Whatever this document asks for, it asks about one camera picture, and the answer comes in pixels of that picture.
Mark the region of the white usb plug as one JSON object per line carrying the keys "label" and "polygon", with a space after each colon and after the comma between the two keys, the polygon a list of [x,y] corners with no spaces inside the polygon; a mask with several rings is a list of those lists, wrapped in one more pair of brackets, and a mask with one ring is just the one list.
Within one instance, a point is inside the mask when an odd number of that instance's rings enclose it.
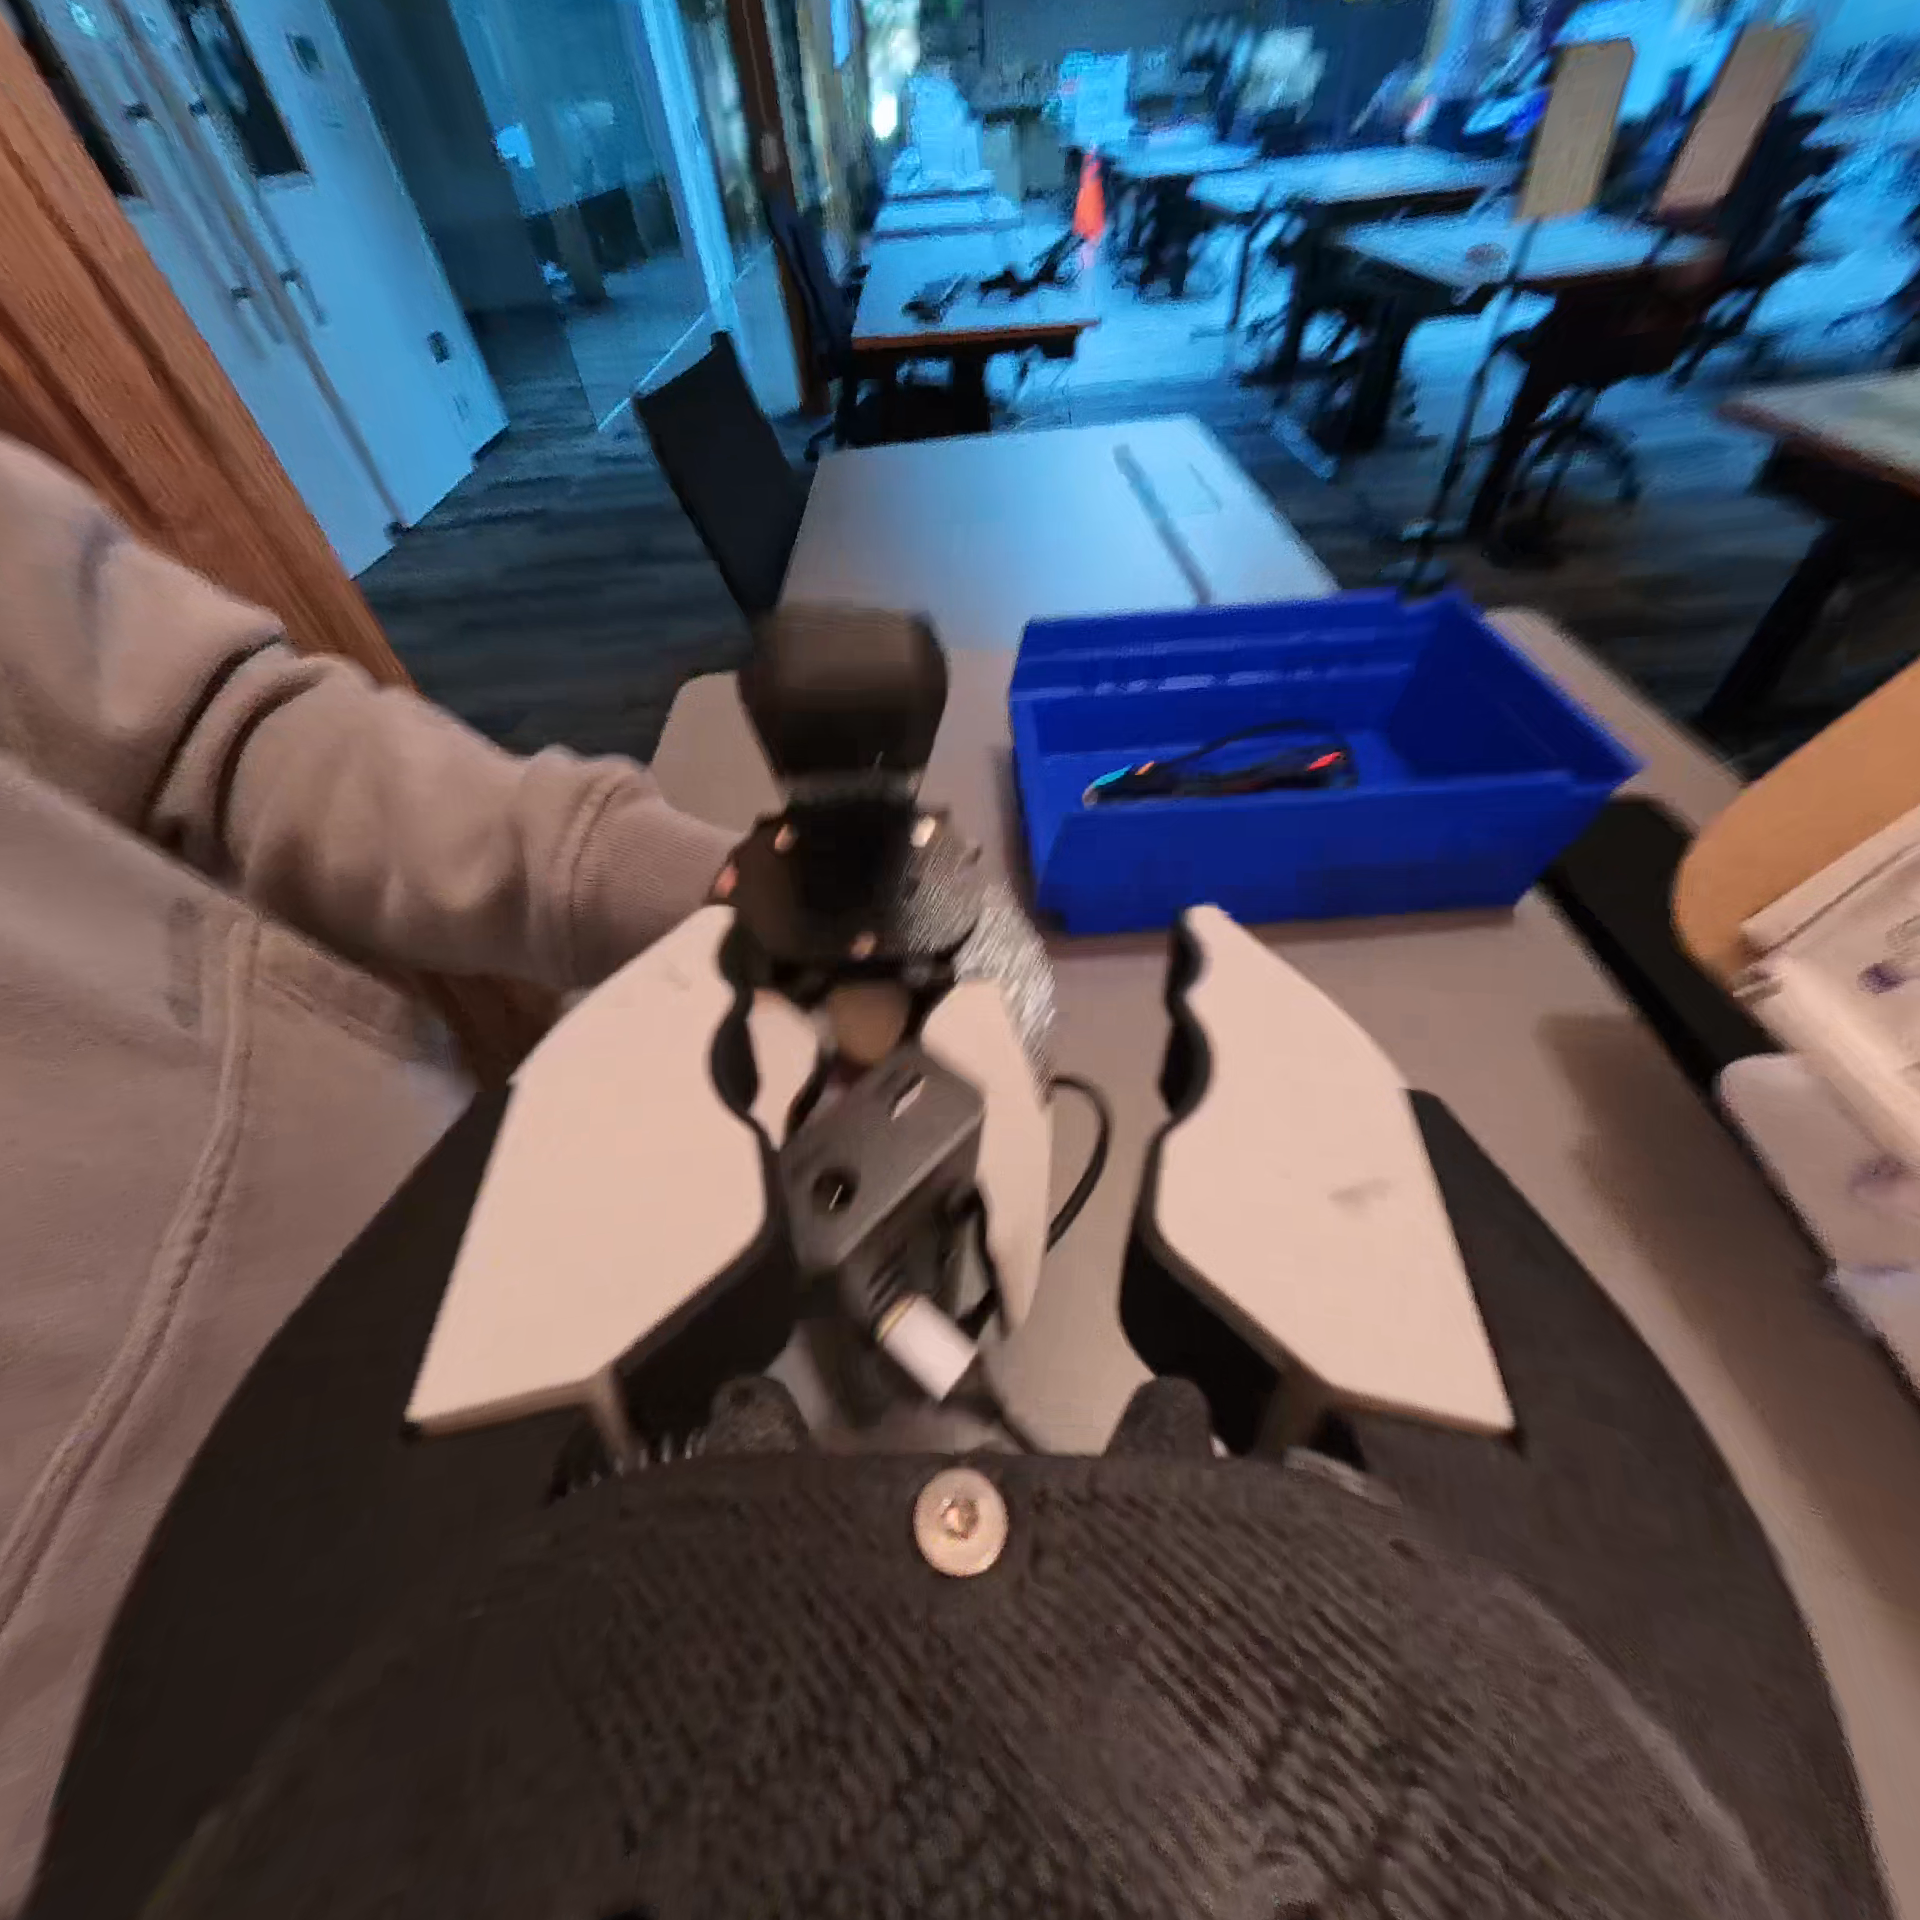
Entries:
{"label": "white usb plug", "polygon": [[930,1297],[911,1290],[878,1309],[870,1340],[930,1403],[949,1403],[976,1364],[973,1337]]}

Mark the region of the white double door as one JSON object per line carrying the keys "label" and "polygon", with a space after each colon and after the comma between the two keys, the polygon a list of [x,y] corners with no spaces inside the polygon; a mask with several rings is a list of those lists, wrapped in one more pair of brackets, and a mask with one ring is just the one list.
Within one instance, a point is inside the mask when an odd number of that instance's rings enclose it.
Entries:
{"label": "white double door", "polygon": [[25,2],[5,20],[358,579],[506,417],[333,7]]}

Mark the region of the wooden board on stand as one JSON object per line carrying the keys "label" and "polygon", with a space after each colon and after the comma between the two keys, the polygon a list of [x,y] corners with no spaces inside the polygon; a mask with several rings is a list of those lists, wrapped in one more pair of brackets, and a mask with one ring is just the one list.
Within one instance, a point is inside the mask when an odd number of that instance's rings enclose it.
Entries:
{"label": "wooden board on stand", "polygon": [[1806,49],[1808,27],[1801,20],[1740,29],[1644,210],[1644,225],[1677,234],[1705,225],[1727,201]]}
{"label": "wooden board on stand", "polygon": [[1558,50],[1513,225],[1572,220],[1596,204],[1634,59],[1631,40],[1589,40]]}

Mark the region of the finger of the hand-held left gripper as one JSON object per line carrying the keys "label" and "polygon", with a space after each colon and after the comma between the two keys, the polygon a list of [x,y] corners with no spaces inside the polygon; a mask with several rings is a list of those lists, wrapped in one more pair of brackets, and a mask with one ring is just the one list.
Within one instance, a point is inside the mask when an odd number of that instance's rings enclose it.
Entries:
{"label": "finger of the hand-held left gripper", "polygon": [[757,992],[748,1012],[753,1096],[751,1121],[781,1148],[796,1111],[822,1059],[822,1035],[812,1012],[776,992]]}
{"label": "finger of the hand-held left gripper", "polygon": [[1032,1309],[1049,1236],[1050,1122],[1042,1073],[1028,1061],[996,985],[965,978],[927,1016],[927,1057],[980,1099],[976,1192],[999,1319],[1020,1327]]}

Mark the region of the blue plastic bin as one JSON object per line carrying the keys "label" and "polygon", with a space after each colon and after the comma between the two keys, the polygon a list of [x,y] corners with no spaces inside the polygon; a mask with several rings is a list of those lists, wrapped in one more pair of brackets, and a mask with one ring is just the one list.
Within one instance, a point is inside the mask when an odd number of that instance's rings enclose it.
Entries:
{"label": "blue plastic bin", "polygon": [[1007,713],[1079,937],[1508,907],[1641,771],[1457,593],[1034,620]]}

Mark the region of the curved wooden chair back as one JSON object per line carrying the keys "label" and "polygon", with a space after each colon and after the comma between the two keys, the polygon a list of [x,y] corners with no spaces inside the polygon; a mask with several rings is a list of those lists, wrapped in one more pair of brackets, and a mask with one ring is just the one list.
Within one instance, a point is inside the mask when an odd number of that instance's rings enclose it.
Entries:
{"label": "curved wooden chair back", "polygon": [[1743,925],[1918,805],[1918,676],[1909,668],[1741,788],[1684,852],[1670,923],[1721,988],[1751,963]]}

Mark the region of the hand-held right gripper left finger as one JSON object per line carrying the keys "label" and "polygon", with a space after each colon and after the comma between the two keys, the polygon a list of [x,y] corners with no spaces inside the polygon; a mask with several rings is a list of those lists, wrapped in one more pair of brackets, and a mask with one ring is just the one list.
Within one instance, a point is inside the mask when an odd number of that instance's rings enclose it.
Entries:
{"label": "hand-held right gripper left finger", "polygon": [[517,1071],[407,1424],[581,1410],[610,1450],[704,1423],[796,1319],[776,1148],[751,1121],[751,983],[706,905]]}

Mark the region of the white plastic container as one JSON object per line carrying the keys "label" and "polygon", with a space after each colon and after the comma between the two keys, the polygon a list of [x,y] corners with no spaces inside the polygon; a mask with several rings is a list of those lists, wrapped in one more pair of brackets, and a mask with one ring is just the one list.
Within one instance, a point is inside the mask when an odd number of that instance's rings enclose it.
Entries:
{"label": "white plastic container", "polygon": [[1918,850],[1897,824],[1741,925],[1734,999],[1775,1040],[1717,1082],[1825,1265],[1918,1388]]}

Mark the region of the person's left forearm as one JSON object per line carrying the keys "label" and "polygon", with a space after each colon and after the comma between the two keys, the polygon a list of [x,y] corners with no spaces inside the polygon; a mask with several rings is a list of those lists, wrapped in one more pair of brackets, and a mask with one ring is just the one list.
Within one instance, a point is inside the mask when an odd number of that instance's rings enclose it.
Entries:
{"label": "person's left forearm", "polygon": [[151,824],[337,953],[590,988],[714,895],[734,836],[634,759],[517,756],[202,594],[126,650]]}

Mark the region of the wooden desk with black legs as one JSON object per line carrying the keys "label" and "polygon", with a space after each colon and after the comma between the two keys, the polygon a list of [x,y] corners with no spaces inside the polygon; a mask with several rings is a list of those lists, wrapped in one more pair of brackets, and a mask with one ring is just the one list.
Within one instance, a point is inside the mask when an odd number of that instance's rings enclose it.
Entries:
{"label": "wooden desk with black legs", "polygon": [[1497,335],[1470,378],[1462,424],[1423,528],[1486,540],[1522,477],[1584,429],[1599,396],[1668,372],[1721,291],[1726,247],[1660,225],[1576,212],[1518,225],[1493,212],[1431,215],[1348,229],[1338,252],[1364,298],[1348,450],[1378,441],[1410,335],[1473,320],[1511,298],[1545,313]]}

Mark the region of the grey folding table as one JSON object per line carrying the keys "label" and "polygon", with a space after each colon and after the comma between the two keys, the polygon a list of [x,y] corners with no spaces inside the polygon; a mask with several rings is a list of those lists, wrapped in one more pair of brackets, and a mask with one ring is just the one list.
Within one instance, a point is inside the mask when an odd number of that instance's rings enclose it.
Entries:
{"label": "grey folding table", "polygon": [[1304,601],[1334,576],[1192,417],[826,456],[781,599],[1009,652],[1049,618]]}

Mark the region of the dark grey usb hub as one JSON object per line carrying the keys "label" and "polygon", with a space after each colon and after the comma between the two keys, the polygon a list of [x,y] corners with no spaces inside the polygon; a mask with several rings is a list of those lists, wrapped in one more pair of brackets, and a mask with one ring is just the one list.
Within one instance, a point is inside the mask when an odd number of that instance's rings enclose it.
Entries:
{"label": "dark grey usb hub", "polygon": [[952,1307],[982,1124],[982,1096],[919,1043],[818,1105],[776,1157],[802,1283],[869,1336],[916,1301]]}

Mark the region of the wooden door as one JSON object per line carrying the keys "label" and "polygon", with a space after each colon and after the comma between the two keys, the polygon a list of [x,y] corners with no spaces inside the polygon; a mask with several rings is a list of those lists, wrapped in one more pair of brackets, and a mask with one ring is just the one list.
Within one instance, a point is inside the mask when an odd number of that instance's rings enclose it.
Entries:
{"label": "wooden door", "polygon": [[290,642],[408,689],[37,63],[2,29],[2,427]]}

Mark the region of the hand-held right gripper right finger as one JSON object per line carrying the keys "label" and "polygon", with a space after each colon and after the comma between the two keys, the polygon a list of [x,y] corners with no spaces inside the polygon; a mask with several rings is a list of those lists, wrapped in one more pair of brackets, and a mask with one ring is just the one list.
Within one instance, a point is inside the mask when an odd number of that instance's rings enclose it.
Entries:
{"label": "hand-held right gripper right finger", "polygon": [[1217,905],[1167,935],[1164,1124],[1136,1197],[1136,1355],[1224,1450],[1332,1417],[1518,1429],[1401,1071]]}

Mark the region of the wooden desk with black items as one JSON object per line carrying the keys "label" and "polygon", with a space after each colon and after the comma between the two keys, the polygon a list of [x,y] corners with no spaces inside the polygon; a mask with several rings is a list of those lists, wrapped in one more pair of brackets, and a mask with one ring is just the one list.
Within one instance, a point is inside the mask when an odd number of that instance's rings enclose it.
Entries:
{"label": "wooden desk with black items", "polygon": [[1095,247],[1074,232],[1042,247],[1013,229],[878,239],[847,372],[885,439],[972,439],[994,424],[996,362],[1066,364],[1095,325]]}

